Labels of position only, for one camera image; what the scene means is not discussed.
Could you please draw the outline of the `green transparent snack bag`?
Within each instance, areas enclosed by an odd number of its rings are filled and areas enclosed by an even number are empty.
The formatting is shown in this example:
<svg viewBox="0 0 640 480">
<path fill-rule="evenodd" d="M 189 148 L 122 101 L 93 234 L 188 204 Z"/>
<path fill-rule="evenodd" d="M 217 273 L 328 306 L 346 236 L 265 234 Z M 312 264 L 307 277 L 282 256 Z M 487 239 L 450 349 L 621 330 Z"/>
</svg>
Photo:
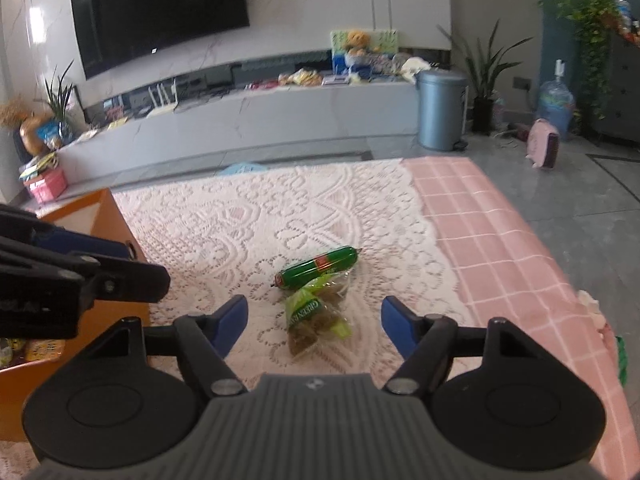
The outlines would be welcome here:
<svg viewBox="0 0 640 480">
<path fill-rule="evenodd" d="M 292 356 L 300 356 L 322 340 L 352 336 L 343 309 L 349 284 L 349 271 L 326 273 L 285 300 L 288 351 Z"/>
</svg>

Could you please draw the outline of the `green sausage snack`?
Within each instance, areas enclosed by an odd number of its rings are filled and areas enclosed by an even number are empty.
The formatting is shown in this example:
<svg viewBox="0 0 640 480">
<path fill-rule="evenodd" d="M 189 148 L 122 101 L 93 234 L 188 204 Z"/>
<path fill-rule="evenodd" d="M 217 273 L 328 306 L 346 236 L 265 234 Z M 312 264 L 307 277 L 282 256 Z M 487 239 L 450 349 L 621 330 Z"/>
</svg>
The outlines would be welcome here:
<svg viewBox="0 0 640 480">
<path fill-rule="evenodd" d="M 358 261 L 359 250 L 344 246 L 322 255 L 295 263 L 278 272 L 273 286 L 282 290 L 297 290 L 319 276 L 350 270 Z"/>
</svg>

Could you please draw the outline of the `pink storage box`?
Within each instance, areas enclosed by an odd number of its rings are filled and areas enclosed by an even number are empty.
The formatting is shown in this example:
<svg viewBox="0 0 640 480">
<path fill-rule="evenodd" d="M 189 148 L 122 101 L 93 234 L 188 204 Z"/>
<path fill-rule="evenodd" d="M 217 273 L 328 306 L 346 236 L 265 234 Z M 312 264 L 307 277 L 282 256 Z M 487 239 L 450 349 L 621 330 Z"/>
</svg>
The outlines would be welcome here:
<svg viewBox="0 0 640 480">
<path fill-rule="evenodd" d="M 24 182 L 24 187 L 32 198 L 40 205 L 57 200 L 67 188 L 67 181 L 62 168 L 45 171 L 38 177 Z"/>
</svg>

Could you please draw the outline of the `orange cardboard box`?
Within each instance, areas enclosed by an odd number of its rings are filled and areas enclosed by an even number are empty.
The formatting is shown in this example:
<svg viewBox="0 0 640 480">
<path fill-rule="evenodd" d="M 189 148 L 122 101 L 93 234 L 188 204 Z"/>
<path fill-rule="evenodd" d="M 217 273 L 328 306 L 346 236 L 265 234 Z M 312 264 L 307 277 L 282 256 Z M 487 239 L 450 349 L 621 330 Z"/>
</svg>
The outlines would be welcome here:
<svg viewBox="0 0 640 480">
<path fill-rule="evenodd" d="M 112 193 L 99 190 L 37 217 L 1 214 L 1 437 L 24 440 L 22 409 L 56 370 L 120 318 L 150 306 L 119 295 L 96 260 L 145 255 Z"/>
</svg>

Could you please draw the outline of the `pink checked tablecloth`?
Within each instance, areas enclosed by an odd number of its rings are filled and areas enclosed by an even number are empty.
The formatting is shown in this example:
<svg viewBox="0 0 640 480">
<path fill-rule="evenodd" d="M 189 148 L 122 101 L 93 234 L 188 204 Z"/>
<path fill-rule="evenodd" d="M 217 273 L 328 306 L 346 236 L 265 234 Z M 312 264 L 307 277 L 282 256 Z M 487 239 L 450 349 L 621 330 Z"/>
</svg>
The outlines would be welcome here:
<svg viewBox="0 0 640 480">
<path fill-rule="evenodd" d="M 403 164 L 457 273 L 463 302 L 480 322 L 508 318 L 590 385 L 606 413 L 591 463 L 609 479 L 638 474 L 639 443 L 611 326 L 596 323 L 548 249 L 471 159 Z"/>
</svg>

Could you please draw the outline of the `brown gourd vase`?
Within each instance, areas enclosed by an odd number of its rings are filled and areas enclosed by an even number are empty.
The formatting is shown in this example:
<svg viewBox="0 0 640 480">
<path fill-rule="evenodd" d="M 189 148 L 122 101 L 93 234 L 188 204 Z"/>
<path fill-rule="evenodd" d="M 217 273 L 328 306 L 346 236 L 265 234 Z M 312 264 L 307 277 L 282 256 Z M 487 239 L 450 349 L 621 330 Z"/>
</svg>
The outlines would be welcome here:
<svg viewBox="0 0 640 480">
<path fill-rule="evenodd" d="M 49 113 L 31 114 L 21 123 L 20 137 L 24 148 L 32 157 L 46 154 L 49 149 L 47 144 L 38 136 L 37 130 L 51 119 Z"/>
</svg>

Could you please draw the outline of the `light blue plastic stool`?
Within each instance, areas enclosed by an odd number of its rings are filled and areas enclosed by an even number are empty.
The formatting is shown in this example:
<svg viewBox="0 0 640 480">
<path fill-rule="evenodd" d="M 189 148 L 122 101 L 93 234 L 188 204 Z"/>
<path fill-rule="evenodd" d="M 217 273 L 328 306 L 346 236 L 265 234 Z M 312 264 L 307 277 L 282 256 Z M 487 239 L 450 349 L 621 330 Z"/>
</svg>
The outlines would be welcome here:
<svg viewBox="0 0 640 480">
<path fill-rule="evenodd" d="M 257 162 L 235 162 L 218 171 L 218 176 L 234 176 L 235 174 L 250 174 L 251 172 L 263 172 L 267 167 Z"/>
</svg>

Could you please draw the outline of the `white wifi router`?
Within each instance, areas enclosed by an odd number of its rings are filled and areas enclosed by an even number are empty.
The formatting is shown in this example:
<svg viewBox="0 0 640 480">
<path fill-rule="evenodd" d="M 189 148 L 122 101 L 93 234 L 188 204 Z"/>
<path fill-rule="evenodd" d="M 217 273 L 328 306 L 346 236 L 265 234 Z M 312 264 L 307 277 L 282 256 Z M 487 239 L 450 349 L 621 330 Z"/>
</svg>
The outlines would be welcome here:
<svg viewBox="0 0 640 480">
<path fill-rule="evenodd" d="M 169 86 L 162 82 L 155 86 L 149 86 L 148 93 L 152 102 L 148 117 L 172 113 L 179 104 L 176 78 L 171 81 Z"/>
</svg>

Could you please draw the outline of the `pink space heater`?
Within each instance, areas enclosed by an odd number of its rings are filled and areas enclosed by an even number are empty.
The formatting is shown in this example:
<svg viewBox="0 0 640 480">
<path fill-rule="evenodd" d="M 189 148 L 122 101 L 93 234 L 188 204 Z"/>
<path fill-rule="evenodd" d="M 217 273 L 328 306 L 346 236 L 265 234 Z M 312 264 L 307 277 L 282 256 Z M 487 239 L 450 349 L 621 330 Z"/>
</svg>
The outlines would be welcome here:
<svg viewBox="0 0 640 480">
<path fill-rule="evenodd" d="M 526 146 L 526 158 L 534 168 L 552 169 L 555 166 L 560 148 L 558 129 L 544 118 L 535 120 L 529 130 Z"/>
</svg>

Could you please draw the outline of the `blue water bottle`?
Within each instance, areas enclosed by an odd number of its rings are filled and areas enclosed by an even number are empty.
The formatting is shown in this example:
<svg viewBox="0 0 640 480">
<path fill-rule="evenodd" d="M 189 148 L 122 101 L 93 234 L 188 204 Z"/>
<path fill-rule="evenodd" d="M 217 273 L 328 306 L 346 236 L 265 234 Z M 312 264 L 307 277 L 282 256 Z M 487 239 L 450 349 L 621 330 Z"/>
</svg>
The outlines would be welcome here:
<svg viewBox="0 0 640 480">
<path fill-rule="evenodd" d="M 555 61 L 554 78 L 541 85 L 536 118 L 544 119 L 558 130 L 562 141 L 568 140 L 568 128 L 573 119 L 575 98 L 564 82 L 565 62 Z"/>
</svg>

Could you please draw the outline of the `potted plant by bin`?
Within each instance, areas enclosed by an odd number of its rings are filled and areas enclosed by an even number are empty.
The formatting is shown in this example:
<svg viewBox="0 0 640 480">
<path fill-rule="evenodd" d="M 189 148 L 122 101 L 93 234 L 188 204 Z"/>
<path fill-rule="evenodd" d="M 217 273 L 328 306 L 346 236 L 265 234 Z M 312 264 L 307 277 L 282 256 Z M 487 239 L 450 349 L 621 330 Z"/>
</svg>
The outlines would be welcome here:
<svg viewBox="0 0 640 480">
<path fill-rule="evenodd" d="M 533 37 L 525 37 L 506 47 L 497 48 L 495 42 L 499 26 L 500 20 L 495 21 L 486 44 L 482 44 L 477 39 L 474 48 L 464 37 L 454 36 L 442 26 L 437 26 L 442 36 L 450 41 L 451 47 L 462 55 L 464 68 L 474 92 L 471 130 L 475 133 L 490 133 L 497 79 L 505 70 L 521 65 L 521 62 L 504 62 L 504 57 L 512 50 L 533 40 Z"/>
</svg>

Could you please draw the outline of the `grey drawer cabinet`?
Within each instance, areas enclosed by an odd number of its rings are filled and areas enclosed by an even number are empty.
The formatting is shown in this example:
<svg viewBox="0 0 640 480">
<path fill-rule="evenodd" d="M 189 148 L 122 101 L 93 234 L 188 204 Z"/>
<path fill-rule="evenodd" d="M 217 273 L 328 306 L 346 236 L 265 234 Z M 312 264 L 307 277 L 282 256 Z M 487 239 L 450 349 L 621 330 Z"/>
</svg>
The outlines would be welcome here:
<svg viewBox="0 0 640 480">
<path fill-rule="evenodd" d="M 621 37 L 612 37 L 608 68 L 608 97 L 602 118 L 592 123 L 600 136 L 639 143 L 639 47 Z"/>
</svg>

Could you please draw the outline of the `teddy bear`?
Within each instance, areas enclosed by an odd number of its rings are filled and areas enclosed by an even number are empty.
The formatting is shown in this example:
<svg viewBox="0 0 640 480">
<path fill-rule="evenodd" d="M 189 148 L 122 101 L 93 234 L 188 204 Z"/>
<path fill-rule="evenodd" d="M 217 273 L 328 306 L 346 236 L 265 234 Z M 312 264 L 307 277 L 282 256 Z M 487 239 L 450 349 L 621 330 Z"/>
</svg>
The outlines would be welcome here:
<svg viewBox="0 0 640 480">
<path fill-rule="evenodd" d="M 380 52 L 379 47 L 371 46 L 371 36 L 367 32 L 357 29 L 350 30 L 347 33 L 344 50 L 352 56 L 363 56 Z"/>
</svg>

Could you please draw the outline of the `hanging ivy plant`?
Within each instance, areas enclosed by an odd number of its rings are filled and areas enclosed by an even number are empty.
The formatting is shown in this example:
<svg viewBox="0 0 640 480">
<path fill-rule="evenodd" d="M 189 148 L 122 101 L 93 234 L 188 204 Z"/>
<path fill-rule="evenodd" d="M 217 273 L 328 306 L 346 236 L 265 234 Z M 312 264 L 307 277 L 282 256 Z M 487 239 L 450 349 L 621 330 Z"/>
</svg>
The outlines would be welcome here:
<svg viewBox="0 0 640 480">
<path fill-rule="evenodd" d="M 612 39 L 620 32 L 620 10 L 615 0 L 560 0 L 558 18 L 572 23 L 577 44 L 577 114 L 586 130 L 604 117 L 610 95 L 608 70 Z"/>
</svg>

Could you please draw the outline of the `black wall television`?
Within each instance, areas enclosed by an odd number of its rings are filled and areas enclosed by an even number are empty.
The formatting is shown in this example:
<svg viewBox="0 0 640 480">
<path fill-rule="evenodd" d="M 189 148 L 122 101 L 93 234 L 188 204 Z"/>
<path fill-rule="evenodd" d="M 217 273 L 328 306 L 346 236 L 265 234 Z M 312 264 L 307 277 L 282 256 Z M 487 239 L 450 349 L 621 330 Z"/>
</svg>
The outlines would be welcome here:
<svg viewBox="0 0 640 480">
<path fill-rule="evenodd" d="M 246 0 L 70 0 L 87 78 L 182 42 L 250 24 Z"/>
</svg>

